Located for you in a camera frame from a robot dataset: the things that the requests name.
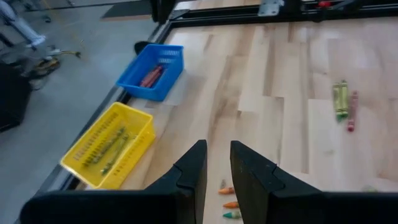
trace red crayon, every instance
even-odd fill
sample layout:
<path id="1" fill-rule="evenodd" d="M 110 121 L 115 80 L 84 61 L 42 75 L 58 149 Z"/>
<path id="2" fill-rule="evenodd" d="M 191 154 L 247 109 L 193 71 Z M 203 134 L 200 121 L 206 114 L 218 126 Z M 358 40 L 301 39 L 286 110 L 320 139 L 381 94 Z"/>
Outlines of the red crayon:
<path id="1" fill-rule="evenodd" d="M 358 92 L 354 91 L 351 95 L 351 102 L 349 104 L 349 116 L 347 130 L 353 132 L 355 129 L 355 116 L 358 109 Z"/>

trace metal frame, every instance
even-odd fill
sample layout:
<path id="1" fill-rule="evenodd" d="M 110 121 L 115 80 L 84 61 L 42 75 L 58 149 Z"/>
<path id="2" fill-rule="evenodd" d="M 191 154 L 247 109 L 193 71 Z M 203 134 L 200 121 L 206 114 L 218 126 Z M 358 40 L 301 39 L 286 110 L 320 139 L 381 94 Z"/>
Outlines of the metal frame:
<path id="1" fill-rule="evenodd" d="M 338 6 L 343 1 L 330 1 L 334 6 Z M 199 9 L 199 10 L 175 10 L 171 13 L 169 21 L 164 25 L 163 29 L 156 30 L 157 38 L 152 41 L 157 44 L 163 44 L 170 32 L 175 28 L 182 27 L 198 27 L 198 26 L 221 26 L 233 24 L 260 24 L 270 22 L 303 22 L 313 21 L 321 22 L 325 20 L 337 19 L 360 19 L 372 17 L 391 17 L 398 16 L 398 1 L 397 0 L 369 0 L 367 5 L 360 7 L 357 10 L 347 11 L 342 8 L 330 7 L 329 9 L 320 9 L 318 1 L 301 2 L 300 0 L 290 0 L 285 6 L 280 8 L 280 12 L 276 16 L 258 16 L 259 6 L 236 6 L 236 7 L 221 7 L 213 9 Z M 131 99 L 131 95 L 123 90 L 118 96 L 117 101 L 127 104 Z M 93 123 L 93 121 L 100 115 L 94 114 L 89 123 L 83 128 L 79 136 Z M 71 174 L 65 180 L 63 187 L 60 190 L 74 189 L 79 180 Z"/>

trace orange crayon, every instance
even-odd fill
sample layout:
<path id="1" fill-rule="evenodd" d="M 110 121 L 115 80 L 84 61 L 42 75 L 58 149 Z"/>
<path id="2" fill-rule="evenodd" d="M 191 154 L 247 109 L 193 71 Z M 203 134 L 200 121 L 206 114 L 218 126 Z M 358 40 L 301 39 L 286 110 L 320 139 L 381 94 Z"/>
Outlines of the orange crayon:
<path id="1" fill-rule="evenodd" d="M 238 202 L 230 202 L 223 205 L 224 208 L 239 208 Z"/>
<path id="2" fill-rule="evenodd" d="M 235 193 L 235 189 L 233 187 L 227 187 L 221 190 L 218 190 L 219 194 L 233 194 Z"/>

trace wooden surface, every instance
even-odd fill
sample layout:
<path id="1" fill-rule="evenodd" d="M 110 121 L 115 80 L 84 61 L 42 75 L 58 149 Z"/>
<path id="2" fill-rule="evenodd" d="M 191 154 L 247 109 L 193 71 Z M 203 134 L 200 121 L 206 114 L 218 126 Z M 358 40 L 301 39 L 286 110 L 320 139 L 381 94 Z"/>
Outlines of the wooden surface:
<path id="1" fill-rule="evenodd" d="M 157 138 L 122 189 L 147 187 L 206 139 L 204 223 L 231 223 L 221 217 L 222 204 L 234 196 L 217 194 L 223 179 L 232 186 L 231 140 L 322 190 L 397 191 L 396 24 L 382 18 L 173 30 L 167 43 L 184 46 L 185 70 L 163 103 L 129 103 L 154 115 Z M 335 120 L 331 86 L 342 79 L 359 91 L 354 133 Z"/>

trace gray floor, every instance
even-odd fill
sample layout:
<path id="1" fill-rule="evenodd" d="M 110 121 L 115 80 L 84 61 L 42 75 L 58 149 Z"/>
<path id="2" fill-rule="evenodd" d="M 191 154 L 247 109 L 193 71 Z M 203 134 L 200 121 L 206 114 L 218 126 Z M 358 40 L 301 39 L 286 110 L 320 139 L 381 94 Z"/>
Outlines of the gray floor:
<path id="1" fill-rule="evenodd" d="M 90 3 L 99 1 L 78 2 Z M 146 40 L 156 27 L 150 20 L 100 22 L 110 7 L 57 11 L 51 24 L 39 12 L 22 13 L 50 44 L 79 50 L 86 60 L 64 56 L 43 89 L 33 92 L 25 121 L 0 134 L 0 223 L 16 220 L 23 203 L 36 193 L 132 60 L 133 43 Z M 13 41 L 20 39 L 9 27 L 0 29 Z"/>

